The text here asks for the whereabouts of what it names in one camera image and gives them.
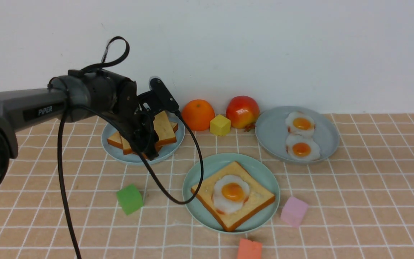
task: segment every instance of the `black cable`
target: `black cable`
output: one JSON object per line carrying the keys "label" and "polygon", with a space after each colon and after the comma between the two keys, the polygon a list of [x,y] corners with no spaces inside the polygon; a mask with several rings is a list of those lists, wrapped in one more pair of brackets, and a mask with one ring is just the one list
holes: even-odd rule
{"label": "black cable", "polygon": [[[68,199],[67,199],[67,195],[66,195],[64,174],[63,174],[63,162],[62,162],[62,149],[63,149],[62,137],[63,137],[64,126],[65,126],[66,118],[72,113],[72,111],[74,109],[87,110],[89,113],[93,113],[94,115],[104,119],[111,126],[116,128],[117,131],[119,131],[120,133],[122,132],[122,130],[120,130],[120,128],[112,120],[110,120],[106,116],[102,115],[101,113],[97,113],[96,111],[92,110],[91,108],[89,108],[85,105],[72,105],[72,106],[70,106],[69,108],[67,108],[65,110],[65,112],[63,113],[62,119],[60,120],[59,135],[57,137],[57,163],[58,163],[58,166],[59,166],[60,193],[62,195],[62,202],[63,202],[64,210],[65,210],[65,218],[66,218],[66,222],[67,222],[67,225],[68,225],[69,234],[71,236],[71,241],[73,242],[74,250],[76,252],[76,257],[77,257],[77,259],[82,259],[81,258],[81,253],[79,251],[78,241],[76,240],[76,235],[74,234],[73,223],[71,222],[71,215],[69,213]],[[202,181],[204,180],[204,162],[202,160],[201,149],[199,147],[199,144],[197,143],[196,137],[194,136],[193,132],[191,131],[189,126],[186,124],[186,122],[183,120],[183,117],[181,116],[180,111],[177,111],[175,113],[175,115],[181,120],[181,122],[187,128],[187,130],[189,131],[189,134],[193,138],[194,144],[196,145],[197,152],[199,154],[199,161],[200,161],[200,164],[201,164],[201,177],[200,177],[200,180],[199,180],[199,184],[197,185],[197,188],[194,191],[193,195],[185,201],[179,201],[176,198],[174,198],[173,196],[171,196],[170,193],[167,192],[167,190],[164,188],[164,186],[161,184],[161,182],[157,178],[157,176],[154,173],[151,166],[148,164],[148,161],[146,161],[146,159],[143,157],[142,152],[138,149],[138,147],[135,145],[135,143],[132,142],[130,136],[124,136],[124,138],[129,141],[129,144],[132,147],[132,149],[137,153],[137,155],[143,161],[143,164],[146,166],[146,168],[148,169],[148,172],[151,174],[151,177],[153,177],[154,181],[156,182],[158,187],[161,189],[161,191],[171,201],[175,202],[176,204],[185,205],[185,204],[191,202],[196,197],[197,193],[199,192],[199,190],[201,188]]]}
{"label": "black cable", "polygon": [[143,152],[146,152],[148,148],[150,147],[151,139],[153,139],[153,136],[154,136],[154,125],[153,125],[153,122],[151,121],[151,115],[146,110],[144,111],[138,110],[137,113],[144,114],[146,117],[148,117],[148,120],[149,120],[149,139],[148,139],[148,143],[146,143],[146,146],[143,149]]}
{"label": "black cable", "polygon": [[[120,56],[118,59],[116,59],[114,61],[105,63],[105,59],[106,59],[106,56],[108,54],[108,48],[110,47],[110,44],[113,41],[116,41],[116,40],[123,40],[125,42],[125,51],[124,51],[124,54],[122,54],[122,56]],[[122,61],[124,61],[127,58],[127,56],[129,55],[129,53],[130,53],[130,45],[129,45],[129,43],[123,37],[116,36],[116,37],[112,38],[110,40],[110,42],[108,42],[108,44],[106,46],[106,49],[105,49],[105,54],[103,54],[103,57],[102,57],[102,62],[101,63],[97,63],[97,64],[88,65],[87,67],[81,69],[81,71],[87,73],[87,72],[91,72],[91,71],[93,71],[95,69],[102,69],[102,68],[105,68],[105,67],[115,66],[115,65],[121,63]]]}

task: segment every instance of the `robotic arm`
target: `robotic arm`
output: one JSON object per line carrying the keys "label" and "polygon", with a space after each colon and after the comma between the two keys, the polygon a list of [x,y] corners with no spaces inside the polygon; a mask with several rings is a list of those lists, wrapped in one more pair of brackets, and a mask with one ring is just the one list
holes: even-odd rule
{"label": "robotic arm", "polygon": [[[108,43],[102,63],[81,70],[69,70],[67,75],[51,79],[45,88],[0,92],[0,184],[8,169],[9,159],[18,157],[15,133],[52,118],[76,122],[100,115],[120,131],[140,158],[143,159],[143,154],[150,160],[158,156],[154,145],[159,140],[153,128],[154,116],[167,110],[184,123],[179,105],[157,77],[149,80],[148,92],[137,95],[135,81],[103,69],[119,64],[127,57],[130,47],[125,41],[125,53],[119,59],[105,63],[110,43],[118,39],[125,41],[122,37],[113,38]],[[161,190],[179,203],[160,185],[151,168],[149,171]]]}

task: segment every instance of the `toy food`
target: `toy food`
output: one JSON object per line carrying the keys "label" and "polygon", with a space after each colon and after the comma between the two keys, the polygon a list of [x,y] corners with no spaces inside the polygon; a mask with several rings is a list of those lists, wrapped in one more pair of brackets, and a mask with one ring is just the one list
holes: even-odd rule
{"label": "toy food", "polygon": [[205,100],[192,100],[182,110],[181,116],[193,131],[206,131],[215,118],[215,110]]}
{"label": "toy food", "polygon": [[285,146],[290,157],[298,161],[314,161],[321,156],[320,146],[312,138],[290,133],[285,140]]}
{"label": "toy food", "polygon": [[140,191],[133,184],[116,192],[118,203],[126,215],[143,207],[143,198]]}
{"label": "toy food", "polygon": [[257,102],[248,96],[236,96],[226,108],[226,117],[231,120],[234,128],[245,128],[246,131],[255,127],[260,116]]}
{"label": "toy food", "polygon": [[[156,133],[159,136],[159,141],[155,144],[156,151],[159,152],[163,146],[177,142],[175,133],[178,130],[178,124],[169,121],[165,112],[161,112],[155,116],[153,125]],[[130,144],[120,135],[119,131],[116,131],[113,135],[111,135],[107,139],[107,142],[111,146],[122,149],[122,154],[124,155],[134,154]]]}
{"label": "toy food", "polygon": [[210,133],[216,136],[225,136],[231,131],[231,121],[219,114],[210,121]]}
{"label": "toy food", "polygon": [[290,197],[285,203],[284,208],[282,208],[281,220],[294,228],[298,228],[308,208],[309,205],[306,202]]}
{"label": "toy food", "polygon": [[239,241],[239,250],[237,251],[237,259],[261,259],[262,249],[262,243],[241,238]]}
{"label": "toy food", "polygon": [[[192,193],[197,185],[191,187]],[[196,197],[227,232],[235,231],[276,199],[237,161],[204,179]]]}
{"label": "toy food", "polygon": [[301,112],[289,113],[285,119],[285,124],[289,133],[298,134],[304,137],[312,137],[316,124],[311,116]]}

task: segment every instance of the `plate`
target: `plate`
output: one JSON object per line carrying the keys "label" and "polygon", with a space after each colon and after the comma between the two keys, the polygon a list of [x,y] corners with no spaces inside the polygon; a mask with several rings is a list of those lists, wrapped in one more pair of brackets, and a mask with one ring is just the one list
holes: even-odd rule
{"label": "plate", "polygon": [[[321,157],[314,161],[297,161],[287,154],[285,139],[289,135],[285,119],[291,112],[301,111],[316,123],[313,140],[321,148]],[[297,106],[281,106],[264,112],[258,117],[255,134],[260,145],[279,160],[296,164],[314,164],[329,158],[340,144],[340,134],[335,125],[320,113]]]}
{"label": "plate", "polygon": [[[185,127],[184,127],[183,123],[175,115],[173,115],[171,113],[167,113],[167,115],[168,115],[170,121],[178,123],[178,128],[179,129],[175,133],[175,136],[177,137],[177,142],[173,143],[173,144],[170,144],[170,145],[163,146],[162,149],[159,151],[159,156],[156,157],[152,161],[148,160],[148,164],[156,164],[156,163],[159,163],[163,160],[166,160],[167,158],[169,158],[171,155],[174,154],[174,152],[181,145],[181,142],[183,142],[184,134],[185,134]],[[124,155],[124,154],[122,154],[122,149],[118,149],[117,147],[114,147],[114,146],[111,146],[110,144],[108,144],[106,139],[109,138],[111,135],[113,135],[115,132],[116,132],[116,128],[114,128],[110,124],[107,124],[105,126],[105,128],[103,129],[103,132],[102,132],[102,146],[105,149],[105,151],[110,156],[112,156],[114,159],[116,159],[116,160],[118,160],[122,163],[132,164],[132,165],[143,165],[144,166],[142,160],[136,154]]]}
{"label": "plate", "polygon": [[[207,179],[221,168],[227,166],[233,161],[237,161],[248,171],[248,173],[258,181],[263,187],[274,193],[276,199],[274,203],[268,205],[266,208],[253,215],[250,219],[240,225],[233,232],[224,231],[218,221],[209,213],[209,211],[202,205],[202,203],[195,198],[190,203],[186,204],[189,213],[202,225],[211,230],[225,233],[225,234],[243,234],[254,231],[268,222],[276,213],[279,201],[281,199],[281,192],[277,183],[276,177],[271,171],[258,160],[237,153],[223,153],[209,156],[204,161],[204,179]],[[183,182],[183,200],[187,200],[192,196],[191,187],[199,182],[201,175],[201,164],[195,164]]]}

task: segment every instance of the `orange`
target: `orange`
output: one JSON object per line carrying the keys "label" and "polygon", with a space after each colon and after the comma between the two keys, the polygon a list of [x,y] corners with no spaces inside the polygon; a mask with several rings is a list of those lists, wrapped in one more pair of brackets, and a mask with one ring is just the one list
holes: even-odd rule
{"label": "orange", "polygon": [[215,110],[205,100],[192,100],[182,110],[181,116],[193,131],[206,131],[215,118]]}

